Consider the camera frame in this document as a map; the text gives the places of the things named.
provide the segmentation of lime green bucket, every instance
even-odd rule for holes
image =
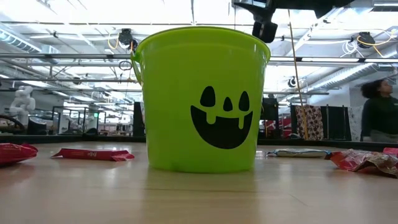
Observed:
[[[186,27],[146,38],[132,64],[144,92],[150,166],[251,169],[269,58],[265,43],[230,29]]]

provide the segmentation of smiling mouth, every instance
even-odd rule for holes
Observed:
[[[207,122],[207,113],[191,106],[191,117],[195,129],[200,137],[208,144],[220,149],[234,149],[240,146],[247,138],[253,111],[243,118],[243,128],[239,128],[240,118],[216,117],[214,124]]]

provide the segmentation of woman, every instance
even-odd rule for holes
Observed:
[[[369,98],[362,113],[363,141],[398,143],[398,100],[391,96],[392,86],[376,80],[361,91]]]

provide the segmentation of table surface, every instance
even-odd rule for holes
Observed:
[[[397,221],[398,180],[339,170],[323,159],[264,156],[280,146],[259,146],[255,169],[235,174],[150,169],[143,143],[35,146],[40,150],[36,158],[0,168],[0,223]],[[128,162],[49,159],[61,147],[126,149],[136,158]]]

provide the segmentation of bucket rim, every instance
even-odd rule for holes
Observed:
[[[178,27],[178,28],[173,28],[173,29],[167,29],[167,30],[163,30],[160,32],[157,32],[155,34],[151,34],[149,35],[147,38],[145,38],[137,47],[136,52],[139,53],[146,45],[146,43],[148,43],[152,38],[154,38],[155,36],[159,35],[159,34],[163,34],[165,32],[170,32],[170,31],[175,31],[175,30],[184,30],[184,29],[214,29],[214,30],[225,30],[228,32],[237,32],[240,34],[243,34],[247,37],[252,38],[253,40],[255,40],[261,47],[262,49],[265,51],[266,53],[266,60],[267,63],[269,62],[270,58],[271,58],[271,51],[269,50],[269,47],[267,46],[266,43],[264,43],[262,40],[258,39],[257,37],[247,34],[245,32],[239,31],[239,30],[233,30],[233,29],[228,29],[228,28],[224,28],[224,27],[213,27],[213,26],[187,26],[187,27]]]

